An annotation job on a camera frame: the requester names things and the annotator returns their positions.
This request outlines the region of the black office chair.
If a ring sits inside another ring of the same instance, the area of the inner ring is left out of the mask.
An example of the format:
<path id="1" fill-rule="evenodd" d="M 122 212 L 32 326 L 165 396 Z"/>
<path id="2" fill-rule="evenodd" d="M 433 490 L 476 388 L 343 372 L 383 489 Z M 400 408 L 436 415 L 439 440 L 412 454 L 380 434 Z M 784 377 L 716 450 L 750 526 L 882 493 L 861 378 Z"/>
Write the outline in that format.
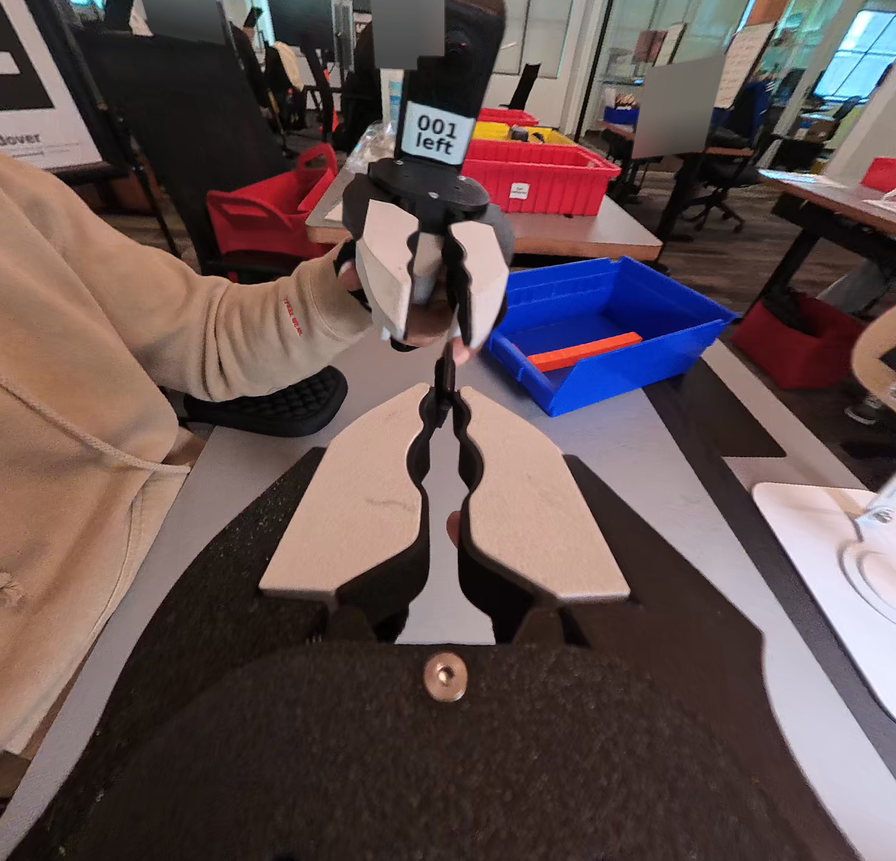
<path id="1" fill-rule="evenodd" d="M 707 154 L 697 175 L 697 186 L 709 189 L 704 195 L 693 197 L 686 210 L 698 208 L 692 216 L 682 215 L 683 221 L 691 224 L 693 230 L 701 230 L 709 221 L 713 210 L 721 213 L 723 220 L 735 223 L 734 233 L 745 227 L 745 219 L 728 204 L 731 190 L 748 188 L 761 182 L 755 164 L 755 154 L 749 141 L 727 128 L 714 128 L 709 137 L 710 146 L 734 151 L 734 155 Z"/>

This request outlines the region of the orange block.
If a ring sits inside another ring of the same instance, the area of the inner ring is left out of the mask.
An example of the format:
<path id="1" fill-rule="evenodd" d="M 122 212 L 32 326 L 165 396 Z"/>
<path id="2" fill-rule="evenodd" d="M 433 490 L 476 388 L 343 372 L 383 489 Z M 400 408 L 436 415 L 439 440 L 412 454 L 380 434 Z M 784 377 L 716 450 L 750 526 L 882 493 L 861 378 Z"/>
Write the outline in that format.
<path id="1" fill-rule="evenodd" d="M 643 338 L 636 332 L 621 333 L 550 352 L 531 354 L 526 360 L 540 373 L 549 373 L 572 368 L 582 361 L 627 349 L 642 341 Z"/>

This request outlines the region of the person's left hand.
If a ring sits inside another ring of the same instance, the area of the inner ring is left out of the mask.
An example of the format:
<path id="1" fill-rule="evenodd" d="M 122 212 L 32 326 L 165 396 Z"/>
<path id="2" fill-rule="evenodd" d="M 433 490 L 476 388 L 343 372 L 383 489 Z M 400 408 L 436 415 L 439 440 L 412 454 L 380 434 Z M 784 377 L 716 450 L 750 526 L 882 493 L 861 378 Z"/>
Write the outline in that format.
<path id="1" fill-rule="evenodd" d="M 342 288 L 364 309 L 370 310 L 366 300 L 362 298 L 362 284 L 354 260 L 341 265 L 337 279 Z M 444 345 L 446 342 L 451 343 L 457 366 L 470 361 L 481 349 L 465 345 L 462 337 L 454 335 L 454 310 L 449 305 L 445 272 L 441 270 L 437 274 L 427 303 L 410 306 L 404 344 L 413 348 L 425 348 Z"/>

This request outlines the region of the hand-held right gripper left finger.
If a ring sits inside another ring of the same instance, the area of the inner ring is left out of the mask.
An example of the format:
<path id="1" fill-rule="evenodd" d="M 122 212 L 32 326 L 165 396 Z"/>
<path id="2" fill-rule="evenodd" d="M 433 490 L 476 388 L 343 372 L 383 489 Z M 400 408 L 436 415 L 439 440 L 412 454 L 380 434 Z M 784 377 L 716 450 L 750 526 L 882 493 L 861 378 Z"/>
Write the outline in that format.
<path id="1" fill-rule="evenodd" d="M 356 609 L 378 639 L 396 639 L 429 575 L 423 480 L 438 427 L 437 392 L 419 383 L 369 410 L 314 464 L 259 589 L 271 598 Z"/>

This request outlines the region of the whiteboard on stand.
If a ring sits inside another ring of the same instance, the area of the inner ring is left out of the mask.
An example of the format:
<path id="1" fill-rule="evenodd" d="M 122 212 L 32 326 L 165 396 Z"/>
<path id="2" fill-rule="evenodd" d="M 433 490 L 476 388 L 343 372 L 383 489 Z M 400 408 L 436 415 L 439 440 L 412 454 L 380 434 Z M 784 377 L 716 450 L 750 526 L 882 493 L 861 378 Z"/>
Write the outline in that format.
<path id="1" fill-rule="evenodd" d="M 727 110 L 733 106 L 757 62 L 762 59 L 776 27 L 777 22 L 772 20 L 747 25 L 735 33 L 725 53 L 714 109 Z"/>

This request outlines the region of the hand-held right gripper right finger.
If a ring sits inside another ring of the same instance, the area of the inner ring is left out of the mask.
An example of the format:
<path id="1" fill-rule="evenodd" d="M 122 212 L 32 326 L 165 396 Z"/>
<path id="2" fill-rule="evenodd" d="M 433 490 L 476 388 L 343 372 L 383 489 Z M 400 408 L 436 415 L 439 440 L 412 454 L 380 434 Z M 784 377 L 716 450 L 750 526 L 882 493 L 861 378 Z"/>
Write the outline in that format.
<path id="1" fill-rule="evenodd" d="M 535 609 L 626 601 L 631 589 L 561 450 L 528 420 L 464 386 L 453 401 L 466 599 L 512 643 Z"/>

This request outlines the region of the person's left forearm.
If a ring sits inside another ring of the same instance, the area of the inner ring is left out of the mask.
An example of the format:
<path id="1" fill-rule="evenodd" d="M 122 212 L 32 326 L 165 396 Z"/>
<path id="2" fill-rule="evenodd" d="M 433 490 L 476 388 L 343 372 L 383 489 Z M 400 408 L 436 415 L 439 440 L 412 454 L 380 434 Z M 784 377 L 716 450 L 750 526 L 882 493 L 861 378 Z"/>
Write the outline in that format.
<path id="1" fill-rule="evenodd" d="M 210 401 L 266 396 L 314 375 L 372 326 L 339 250 L 289 276 L 201 276 L 113 229 L 56 176 L 2 155 L 2 247 L 48 253 L 159 385 Z"/>

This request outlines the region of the wooden top desk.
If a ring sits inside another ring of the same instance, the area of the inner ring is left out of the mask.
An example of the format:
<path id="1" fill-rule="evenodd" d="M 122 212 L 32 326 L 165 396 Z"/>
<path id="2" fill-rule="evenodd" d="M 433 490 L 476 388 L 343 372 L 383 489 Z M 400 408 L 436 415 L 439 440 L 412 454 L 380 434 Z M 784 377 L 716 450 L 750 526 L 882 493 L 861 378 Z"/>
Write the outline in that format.
<path id="1" fill-rule="evenodd" d="M 895 215 L 880 204 L 883 195 L 862 184 L 843 185 L 809 173 L 761 169 L 765 183 L 779 191 L 771 213 L 797 228 L 799 233 L 784 253 L 750 307 L 769 294 L 780 294 L 804 265 L 820 240 L 872 262 L 883 280 L 878 295 L 858 310 L 870 315 L 894 288 Z"/>

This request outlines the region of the black textured pad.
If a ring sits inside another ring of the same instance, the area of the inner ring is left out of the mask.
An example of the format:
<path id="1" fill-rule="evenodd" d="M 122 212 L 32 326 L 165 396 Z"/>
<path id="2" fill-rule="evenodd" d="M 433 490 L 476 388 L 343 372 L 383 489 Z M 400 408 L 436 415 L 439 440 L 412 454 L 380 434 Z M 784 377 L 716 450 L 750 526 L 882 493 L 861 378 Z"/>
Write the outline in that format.
<path id="1" fill-rule="evenodd" d="M 335 367 L 266 396 L 209 402 L 184 395 L 185 419 L 215 428 L 266 437 L 307 437 L 323 430 L 342 407 L 349 391 Z"/>

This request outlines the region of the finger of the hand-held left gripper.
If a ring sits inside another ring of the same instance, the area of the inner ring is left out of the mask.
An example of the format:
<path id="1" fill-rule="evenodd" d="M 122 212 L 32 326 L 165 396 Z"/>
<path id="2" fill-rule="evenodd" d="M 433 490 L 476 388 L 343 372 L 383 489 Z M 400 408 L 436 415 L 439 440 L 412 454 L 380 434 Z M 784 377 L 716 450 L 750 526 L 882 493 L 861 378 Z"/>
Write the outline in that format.
<path id="1" fill-rule="evenodd" d="M 463 344 L 477 350 L 500 319 L 505 304 L 508 264 L 495 227 L 464 220 L 445 236 L 445 281 Z"/>
<path id="2" fill-rule="evenodd" d="M 419 232 L 417 217 L 392 203 L 371 199 L 356 240 L 356 270 L 375 324 L 396 341 L 407 337 L 416 254 L 410 245 Z"/>

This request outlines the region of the yellow plastic bin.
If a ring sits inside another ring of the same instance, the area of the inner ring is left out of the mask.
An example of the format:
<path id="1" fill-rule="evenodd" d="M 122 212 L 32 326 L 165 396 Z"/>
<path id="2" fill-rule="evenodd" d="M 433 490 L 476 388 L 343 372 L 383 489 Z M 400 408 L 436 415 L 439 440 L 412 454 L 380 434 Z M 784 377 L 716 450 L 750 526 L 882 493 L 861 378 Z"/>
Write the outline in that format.
<path id="1" fill-rule="evenodd" d="M 499 121 L 478 121 L 473 140 L 527 142 L 536 146 L 576 146 L 574 140 L 554 128 L 542 125 L 510 125 Z"/>

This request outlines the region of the large red tote bin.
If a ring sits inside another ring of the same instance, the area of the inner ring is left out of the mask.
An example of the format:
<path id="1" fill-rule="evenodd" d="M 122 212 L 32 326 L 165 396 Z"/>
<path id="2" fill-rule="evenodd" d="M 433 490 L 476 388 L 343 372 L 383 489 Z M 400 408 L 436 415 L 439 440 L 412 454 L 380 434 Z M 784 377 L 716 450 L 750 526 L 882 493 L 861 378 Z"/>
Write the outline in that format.
<path id="1" fill-rule="evenodd" d="M 621 169 L 577 145 L 471 141 L 462 168 L 508 214 L 593 217 Z"/>

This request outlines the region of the blue plastic bin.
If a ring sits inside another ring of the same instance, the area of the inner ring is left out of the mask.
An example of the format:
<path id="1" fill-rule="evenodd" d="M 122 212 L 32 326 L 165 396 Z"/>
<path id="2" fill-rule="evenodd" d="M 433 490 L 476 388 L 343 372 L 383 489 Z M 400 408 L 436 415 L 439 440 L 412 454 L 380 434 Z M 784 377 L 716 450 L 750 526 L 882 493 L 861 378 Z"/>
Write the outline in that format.
<path id="1" fill-rule="evenodd" d="M 622 257 L 511 273 L 507 309 L 487 352 L 550 417 L 682 375 L 735 313 L 651 267 Z M 527 356 L 621 333 L 633 347 L 540 373 Z"/>

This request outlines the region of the clear plastic bag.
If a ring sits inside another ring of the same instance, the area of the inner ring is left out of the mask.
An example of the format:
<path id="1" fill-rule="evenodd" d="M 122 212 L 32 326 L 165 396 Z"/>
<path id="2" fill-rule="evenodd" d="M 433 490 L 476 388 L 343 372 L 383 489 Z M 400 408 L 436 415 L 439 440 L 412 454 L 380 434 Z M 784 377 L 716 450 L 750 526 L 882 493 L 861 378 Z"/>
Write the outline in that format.
<path id="1" fill-rule="evenodd" d="M 395 141 L 396 131 L 391 121 L 372 123 L 349 154 L 345 170 L 353 174 L 365 174 L 376 161 L 393 158 Z"/>

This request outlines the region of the black high-back chair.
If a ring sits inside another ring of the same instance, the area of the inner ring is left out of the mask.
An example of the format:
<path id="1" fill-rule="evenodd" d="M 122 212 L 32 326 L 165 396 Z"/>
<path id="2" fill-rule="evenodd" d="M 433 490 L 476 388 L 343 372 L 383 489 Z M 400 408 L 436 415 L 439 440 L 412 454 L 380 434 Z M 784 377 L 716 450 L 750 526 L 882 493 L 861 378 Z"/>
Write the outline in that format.
<path id="1" fill-rule="evenodd" d="M 292 169 L 227 42 L 82 30 L 103 102 L 120 116 L 193 243 L 200 271 L 226 276 L 206 206 Z"/>

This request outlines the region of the white board stand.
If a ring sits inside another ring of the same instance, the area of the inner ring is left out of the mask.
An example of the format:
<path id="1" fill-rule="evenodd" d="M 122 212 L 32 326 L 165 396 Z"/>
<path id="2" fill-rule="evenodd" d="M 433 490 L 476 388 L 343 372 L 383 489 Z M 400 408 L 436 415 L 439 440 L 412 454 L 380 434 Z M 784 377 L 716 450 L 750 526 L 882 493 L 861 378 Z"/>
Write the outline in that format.
<path id="1" fill-rule="evenodd" d="M 762 482 L 753 499 L 860 676 L 895 717 L 895 477 L 865 489 Z"/>

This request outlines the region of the framed marker poster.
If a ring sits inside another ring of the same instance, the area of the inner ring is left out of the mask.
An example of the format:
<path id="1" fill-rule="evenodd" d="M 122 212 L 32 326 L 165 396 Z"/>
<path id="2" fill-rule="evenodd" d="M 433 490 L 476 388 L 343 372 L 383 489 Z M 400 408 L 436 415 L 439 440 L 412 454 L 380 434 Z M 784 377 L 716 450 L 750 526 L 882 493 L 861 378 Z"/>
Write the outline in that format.
<path id="1" fill-rule="evenodd" d="M 1 152 L 40 170 L 106 161 L 48 0 L 1 0 Z"/>

